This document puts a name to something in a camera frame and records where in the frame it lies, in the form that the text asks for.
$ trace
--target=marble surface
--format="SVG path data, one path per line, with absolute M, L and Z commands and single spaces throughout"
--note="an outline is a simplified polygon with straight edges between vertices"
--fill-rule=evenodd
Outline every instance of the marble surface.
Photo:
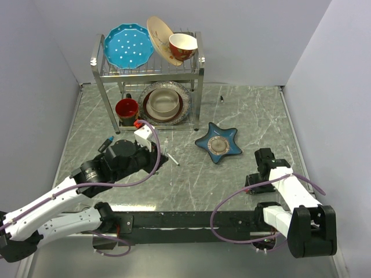
M 109 85 L 106 88 L 114 107 L 121 98 L 118 86 Z M 220 102 L 220 96 L 224 98 L 223 103 Z M 236 143 L 243 154 L 226 157 L 219 164 L 214 164 L 207 152 L 194 144 L 196 139 L 206 134 L 209 122 L 222 129 L 236 127 Z M 114 133 L 97 86 L 85 85 L 57 184 L 82 162 L 94 158 L 99 146 L 112 135 L 115 140 L 125 138 L 134 141 L 132 131 L 119 135 Z M 168 152 L 180 162 L 180 166 L 170 160 L 158 175 L 143 184 L 112 188 L 68 211 L 79 211 L 99 201 L 109 202 L 114 210 L 121 211 L 213 210 L 221 200 L 245 184 L 246 175 L 256 173 L 254 151 L 259 148 L 271 148 L 276 158 L 285 158 L 295 172 L 303 173 L 277 87 L 205 84 L 200 130 L 161 130 L 159 137 L 161 143 L 168 138 Z M 119 183 L 137 181 L 145 175 L 146 172 L 140 171 Z M 266 201 L 276 201 L 286 207 L 278 193 L 254 196 L 242 193 L 221 210 L 253 210 L 258 202 Z

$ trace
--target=red mug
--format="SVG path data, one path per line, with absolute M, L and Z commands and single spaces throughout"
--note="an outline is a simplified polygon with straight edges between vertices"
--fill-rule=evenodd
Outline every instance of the red mug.
M 116 114 L 120 118 L 120 122 L 124 126 L 134 126 L 134 122 L 138 120 L 139 105 L 132 98 L 123 98 L 115 107 Z
M 169 37 L 172 55 L 179 61 L 191 58 L 197 51 L 197 39 L 187 34 L 173 34 Z

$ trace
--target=blue plate with white dots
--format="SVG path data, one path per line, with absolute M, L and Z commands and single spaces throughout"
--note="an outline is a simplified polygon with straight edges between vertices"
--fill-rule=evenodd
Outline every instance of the blue plate with white dots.
M 138 24 L 121 24 L 104 40 L 104 54 L 118 68 L 137 68 L 153 54 L 148 30 Z

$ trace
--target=blue star-shaped dish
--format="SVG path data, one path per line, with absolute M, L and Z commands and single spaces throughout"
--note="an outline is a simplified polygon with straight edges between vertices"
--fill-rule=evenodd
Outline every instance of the blue star-shaped dish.
M 242 150 L 234 141 L 237 129 L 220 129 L 209 123 L 208 133 L 195 141 L 196 146 L 207 150 L 211 160 L 216 164 L 225 156 L 240 155 Z

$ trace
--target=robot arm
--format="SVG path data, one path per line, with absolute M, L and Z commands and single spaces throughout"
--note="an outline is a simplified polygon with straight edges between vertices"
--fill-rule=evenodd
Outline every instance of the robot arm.
M 11 224 L 0 231 L 0 255 L 8 262 L 15 262 L 29 256 L 38 247 L 52 240 L 83 231 L 97 230 L 104 233 L 112 228 L 115 225 L 115 217 L 108 203 L 98 203 L 94 208 L 81 213 L 53 217 L 70 205 L 83 202 L 111 188 L 110 186 L 79 188 L 76 186 L 78 184 L 114 183 L 141 169 L 150 173 L 156 164 L 157 148 L 147 139 L 149 138 L 141 140 L 141 143 L 146 142 L 145 147 L 142 147 L 137 141 L 132 143 L 127 140 L 119 140 L 113 146 L 108 147 L 104 153 L 72 171 L 71 176 L 65 178 L 61 184 L 37 200 L 11 213 L 0 212 L 0 227 L 8 223 Z M 166 161 L 168 158 L 161 155 L 158 168 Z M 55 195 L 71 186 L 76 186 L 77 190 L 69 190 L 61 195 Z M 34 205 L 43 203 L 47 198 L 51 198 L 51 200 L 17 221 L 14 220 Z
M 250 185 L 290 175 L 252 192 L 277 190 L 289 211 L 276 202 L 259 203 L 255 209 L 256 221 L 269 224 L 283 234 L 295 258 L 334 255 L 337 251 L 336 215 L 332 207 L 323 206 L 317 201 L 293 175 L 288 162 L 276 159 L 271 149 L 259 149 L 255 152 L 255 158 L 259 173 L 246 177 Z

